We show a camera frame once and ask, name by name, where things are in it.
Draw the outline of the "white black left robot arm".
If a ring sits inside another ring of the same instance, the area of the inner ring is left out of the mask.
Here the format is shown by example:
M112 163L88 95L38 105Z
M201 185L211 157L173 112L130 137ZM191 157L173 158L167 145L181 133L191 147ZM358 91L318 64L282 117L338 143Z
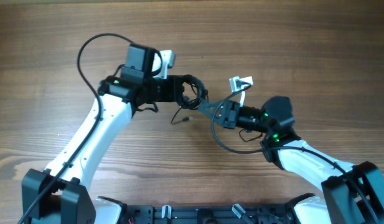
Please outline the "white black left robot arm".
M20 223L121 223L125 203L107 197L91 199L89 189L111 143L141 105L157 111L157 102L182 97L178 77L169 77L175 53L131 44L121 75L108 76L94 92L84 122L44 170L30 169L22 180Z

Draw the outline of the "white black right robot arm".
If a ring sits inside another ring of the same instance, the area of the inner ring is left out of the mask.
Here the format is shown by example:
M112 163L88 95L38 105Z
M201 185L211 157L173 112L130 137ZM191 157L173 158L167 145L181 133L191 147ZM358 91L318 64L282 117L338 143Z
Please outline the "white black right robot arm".
M268 162L302 177L322 193L307 194L291 207L299 223L384 223L384 176L372 162L353 164L314 149L293 130L291 101L270 98L261 109L223 100L203 101L199 111L228 129L263 135L259 152Z

